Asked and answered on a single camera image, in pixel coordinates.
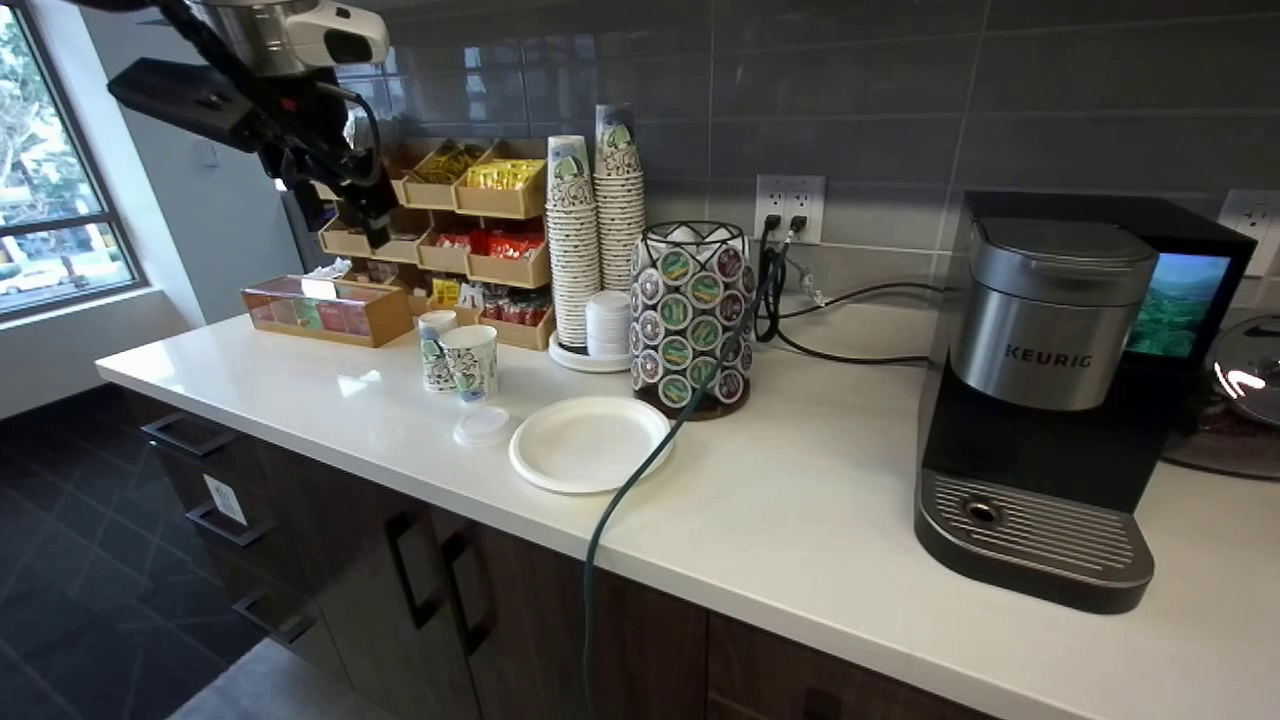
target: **window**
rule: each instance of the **window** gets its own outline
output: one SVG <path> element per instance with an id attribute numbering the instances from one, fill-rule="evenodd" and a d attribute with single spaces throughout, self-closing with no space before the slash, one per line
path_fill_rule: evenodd
<path id="1" fill-rule="evenodd" d="M 139 285 L 55 93 L 25 10 L 0 0 L 0 319 Z"/>

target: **stack of paper cups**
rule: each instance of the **stack of paper cups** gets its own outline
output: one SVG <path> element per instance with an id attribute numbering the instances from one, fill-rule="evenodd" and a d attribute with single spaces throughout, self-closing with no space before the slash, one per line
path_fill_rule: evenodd
<path id="1" fill-rule="evenodd" d="M 583 135 L 546 135 L 546 250 L 554 341 L 588 350 L 588 297 L 599 294 L 597 198 Z"/>
<path id="2" fill-rule="evenodd" d="M 583 210 L 590 198 L 588 141 L 546 135 L 546 210 Z"/>
<path id="3" fill-rule="evenodd" d="M 642 233 L 642 178 L 633 118 L 597 105 L 597 200 L 599 200 L 599 264 L 603 287 L 622 294 L 635 280 Z"/>
<path id="4" fill-rule="evenodd" d="M 626 355 L 626 308 L 633 294 L 588 297 L 588 355 L 622 359 Z"/>

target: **coffee pod carousel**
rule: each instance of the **coffee pod carousel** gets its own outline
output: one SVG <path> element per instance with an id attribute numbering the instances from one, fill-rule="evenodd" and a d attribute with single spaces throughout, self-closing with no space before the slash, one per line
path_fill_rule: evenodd
<path id="1" fill-rule="evenodd" d="M 657 226 L 633 285 L 633 391 L 668 418 L 734 413 L 752 385 L 748 233 L 734 226 Z"/>

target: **tile wall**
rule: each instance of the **tile wall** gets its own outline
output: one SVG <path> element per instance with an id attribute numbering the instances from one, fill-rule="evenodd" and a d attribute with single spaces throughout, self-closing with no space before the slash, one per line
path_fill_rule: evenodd
<path id="1" fill-rule="evenodd" d="M 829 181 L 823 287 L 932 277 L 964 187 L 1280 187 L 1280 0 L 362 0 L 399 135 L 588 133 L 635 107 L 646 219 Z"/>

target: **floor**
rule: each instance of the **floor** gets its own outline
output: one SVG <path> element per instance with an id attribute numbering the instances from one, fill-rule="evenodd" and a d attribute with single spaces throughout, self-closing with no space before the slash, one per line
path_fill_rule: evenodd
<path id="1" fill-rule="evenodd" d="M 393 720 L 337 676 L 259 639 L 173 720 Z"/>
<path id="2" fill-rule="evenodd" d="M 173 716 L 262 639 L 203 571 L 146 413 L 99 390 L 0 419 L 0 716 Z"/>

